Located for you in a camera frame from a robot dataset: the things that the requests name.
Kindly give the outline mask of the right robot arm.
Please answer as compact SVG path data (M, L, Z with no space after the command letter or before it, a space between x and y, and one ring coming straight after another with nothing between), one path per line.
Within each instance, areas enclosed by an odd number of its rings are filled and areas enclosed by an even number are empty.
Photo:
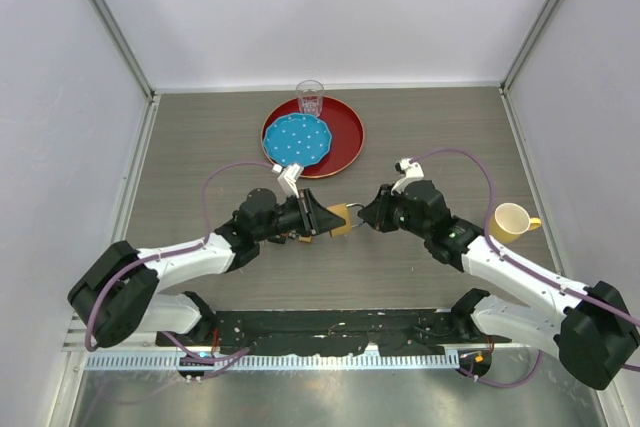
M451 214L428 180L396 192L380 187L359 218L374 230L402 230L424 242L438 262L481 278L518 299L467 295L451 318L457 338L504 337L560 361L579 382L604 390L639 348L639 331L614 286L593 286L551 272L515 254L473 223Z

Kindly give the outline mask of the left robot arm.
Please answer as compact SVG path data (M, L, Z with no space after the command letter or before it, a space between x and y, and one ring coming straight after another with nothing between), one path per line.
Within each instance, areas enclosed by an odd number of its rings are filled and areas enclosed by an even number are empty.
M216 328L211 307L194 292L168 295L166 289L235 271L259 255L265 240L313 237L345 224L308 189L283 203L272 191L255 189L206 238L155 249L136 249L128 241L110 245L67 299L87 328L90 350L114 347L139 333L204 345Z

